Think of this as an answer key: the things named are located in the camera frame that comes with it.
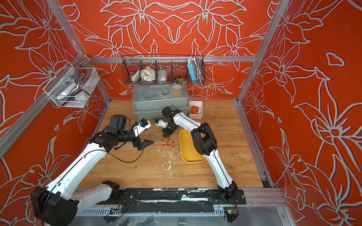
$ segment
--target gray plastic storage box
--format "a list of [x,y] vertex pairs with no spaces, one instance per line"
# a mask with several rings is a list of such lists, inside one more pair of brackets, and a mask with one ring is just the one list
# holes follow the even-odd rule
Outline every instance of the gray plastic storage box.
[[186,85],[135,85],[132,104],[137,117],[148,120],[162,118],[162,109],[167,106],[174,105],[185,115],[190,107]]

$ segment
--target blue component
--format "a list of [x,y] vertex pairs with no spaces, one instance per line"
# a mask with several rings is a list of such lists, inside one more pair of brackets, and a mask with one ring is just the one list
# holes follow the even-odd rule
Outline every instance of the blue component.
[[191,80],[196,81],[194,61],[191,61],[190,63],[187,63],[187,68],[189,69]]

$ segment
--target small white box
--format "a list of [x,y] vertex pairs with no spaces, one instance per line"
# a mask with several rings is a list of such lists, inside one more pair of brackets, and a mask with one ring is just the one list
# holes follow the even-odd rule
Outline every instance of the small white box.
[[191,119],[201,119],[203,115],[202,101],[190,101],[190,108],[191,106],[199,107],[199,112],[198,114],[190,114],[190,109],[189,109],[189,117]]

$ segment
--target floral wallpaper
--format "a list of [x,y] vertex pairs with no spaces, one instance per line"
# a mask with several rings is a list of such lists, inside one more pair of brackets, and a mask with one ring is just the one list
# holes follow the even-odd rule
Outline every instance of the floral wallpaper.
[[362,4],[292,0],[242,106],[298,225],[362,222]]
[[[89,56],[186,54],[256,55],[277,0],[76,1],[60,4]],[[121,82],[121,65],[95,64],[113,99],[130,99],[133,86]],[[236,98],[251,67],[207,64],[204,87],[190,85],[193,98]]]
[[[0,2],[0,136],[76,56],[43,0]],[[42,109],[0,159],[0,225],[37,225],[30,194],[85,148],[105,109],[96,88],[86,107]]]
[[96,88],[85,108],[54,108],[48,103],[32,121],[1,158],[0,225],[40,222],[34,217],[31,192],[36,186],[45,187],[78,157],[105,105]]
[[0,2],[0,46],[2,136],[76,52],[45,0]]

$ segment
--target white cloth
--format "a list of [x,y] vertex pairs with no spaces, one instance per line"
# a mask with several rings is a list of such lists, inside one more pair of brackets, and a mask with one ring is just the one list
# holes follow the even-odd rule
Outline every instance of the white cloth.
[[149,81],[152,82],[153,80],[156,80],[156,72],[150,67],[146,67],[141,71],[141,78],[142,81]]

